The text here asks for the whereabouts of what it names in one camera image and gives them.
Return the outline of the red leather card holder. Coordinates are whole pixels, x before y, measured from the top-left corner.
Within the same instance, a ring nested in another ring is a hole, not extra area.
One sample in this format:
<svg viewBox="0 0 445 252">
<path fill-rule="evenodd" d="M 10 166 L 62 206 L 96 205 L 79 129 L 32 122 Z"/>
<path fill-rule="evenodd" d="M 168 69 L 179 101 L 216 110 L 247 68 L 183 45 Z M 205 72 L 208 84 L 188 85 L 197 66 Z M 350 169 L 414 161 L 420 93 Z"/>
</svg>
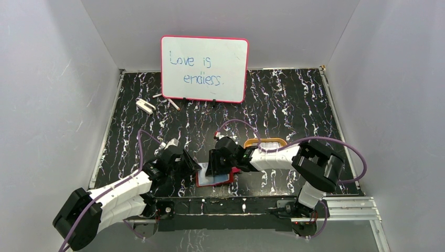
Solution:
<svg viewBox="0 0 445 252">
<path fill-rule="evenodd" d="M 229 184 L 234 181 L 234 175 L 239 173 L 241 170 L 233 167 L 229 174 L 223 175 L 205 175 L 208 168 L 208 163 L 199 163 L 201 169 L 196 173 L 196 185 L 197 187 L 205 186 L 220 186 L 223 184 Z"/>
</svg>

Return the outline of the tan oval card tray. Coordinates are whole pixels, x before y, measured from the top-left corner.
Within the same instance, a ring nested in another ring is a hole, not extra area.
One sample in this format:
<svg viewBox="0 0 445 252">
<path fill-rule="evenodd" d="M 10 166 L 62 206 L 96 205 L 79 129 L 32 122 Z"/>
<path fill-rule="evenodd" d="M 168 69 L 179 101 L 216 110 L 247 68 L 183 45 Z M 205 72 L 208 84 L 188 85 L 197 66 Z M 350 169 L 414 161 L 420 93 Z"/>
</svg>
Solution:
<svg viewBox="0 0 445 252">
<path fill-rule="evenodd" d="M 278 149 L 280 147 L 286 146 L 287 142 L 281 138 L 267 138 L 267 139 L 248 139 L 245 141 L 243 147 L 247 148 L 250 146 L 255 146 L 260 142 L 260 146 L 264 149 Z"/>
</svg>

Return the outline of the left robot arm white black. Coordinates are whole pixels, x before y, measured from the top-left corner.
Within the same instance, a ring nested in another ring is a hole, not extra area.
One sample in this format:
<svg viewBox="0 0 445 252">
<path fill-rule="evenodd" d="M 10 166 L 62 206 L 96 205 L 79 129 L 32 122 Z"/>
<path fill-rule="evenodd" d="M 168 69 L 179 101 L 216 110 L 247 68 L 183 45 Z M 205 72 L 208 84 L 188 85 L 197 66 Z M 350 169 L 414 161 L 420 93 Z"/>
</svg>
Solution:
<svg viewBox="0 0 445 252">
<path fill-rule="evenodd" d="M 64 238 L 60 251 L 79 251 L 103 229 L 129 217 L 159 218 L 162 208 L 150 193 L 174 175 L 191 176 L 202 167 L 178 146 L 178 140 L 160 144 L 159 155 L 142 160 L 130 175 L 101 188 L 74 190 L 53 220 Z"/>
</svg>

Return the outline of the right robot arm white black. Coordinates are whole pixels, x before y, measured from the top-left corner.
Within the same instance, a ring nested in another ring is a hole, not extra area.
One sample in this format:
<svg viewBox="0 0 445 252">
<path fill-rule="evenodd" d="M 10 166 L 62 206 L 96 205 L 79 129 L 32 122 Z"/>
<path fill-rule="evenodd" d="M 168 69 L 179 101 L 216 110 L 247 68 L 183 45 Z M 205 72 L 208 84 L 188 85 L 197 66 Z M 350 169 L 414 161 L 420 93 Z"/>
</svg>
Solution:
<svg viewBox="0 0 445 252">
<path fill-rule="evenodd" d="M 202 169 L 197 173 L 199 186 L 221 184 L 234 168 L 243 172 L 294 170 L 305 179 L 295 203 L 296 212 L 302 217 L 310 217 L 319 201 L 327 193 L 335 192 L 344 159 L 316 138 L 287 145 L 258 141 L 243 147 L 224 136 L 209 151 L 208 162 L 200 163 L 200 166 Z"/>
</svg>

